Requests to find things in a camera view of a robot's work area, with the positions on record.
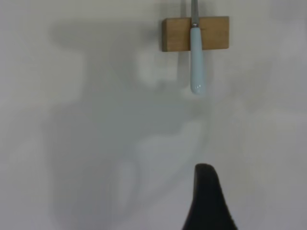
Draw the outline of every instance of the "white wall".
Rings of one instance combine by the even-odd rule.
[[[307,2],[205,4],[231,46],[199,99],[158,44],[189,4],[1,0],[2,230],[181,229],[198,162],[240,229],[306,229]]]

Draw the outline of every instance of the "light blue handle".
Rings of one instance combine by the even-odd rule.
[[[191,29],[191,90],[195,94],[205,93],[205,71],[200,28]]]

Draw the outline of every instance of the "metal shaft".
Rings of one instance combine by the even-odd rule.
[[[200,18],[198,15],[198,0],[192,0],[192,11],[191,11],[191,16],[192,16],[192,27],[199,27],[200,25]]]

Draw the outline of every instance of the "wooden holder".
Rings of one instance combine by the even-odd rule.
[[[202,49],[229,48],[229,17],[200,18]],[[191,18],[167,18],[162,22],[162,51],[190,50]]]

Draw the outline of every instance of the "black object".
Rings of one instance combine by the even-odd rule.
[[[211,165],[195,166],[194,196],[183,230],[237,230]]]

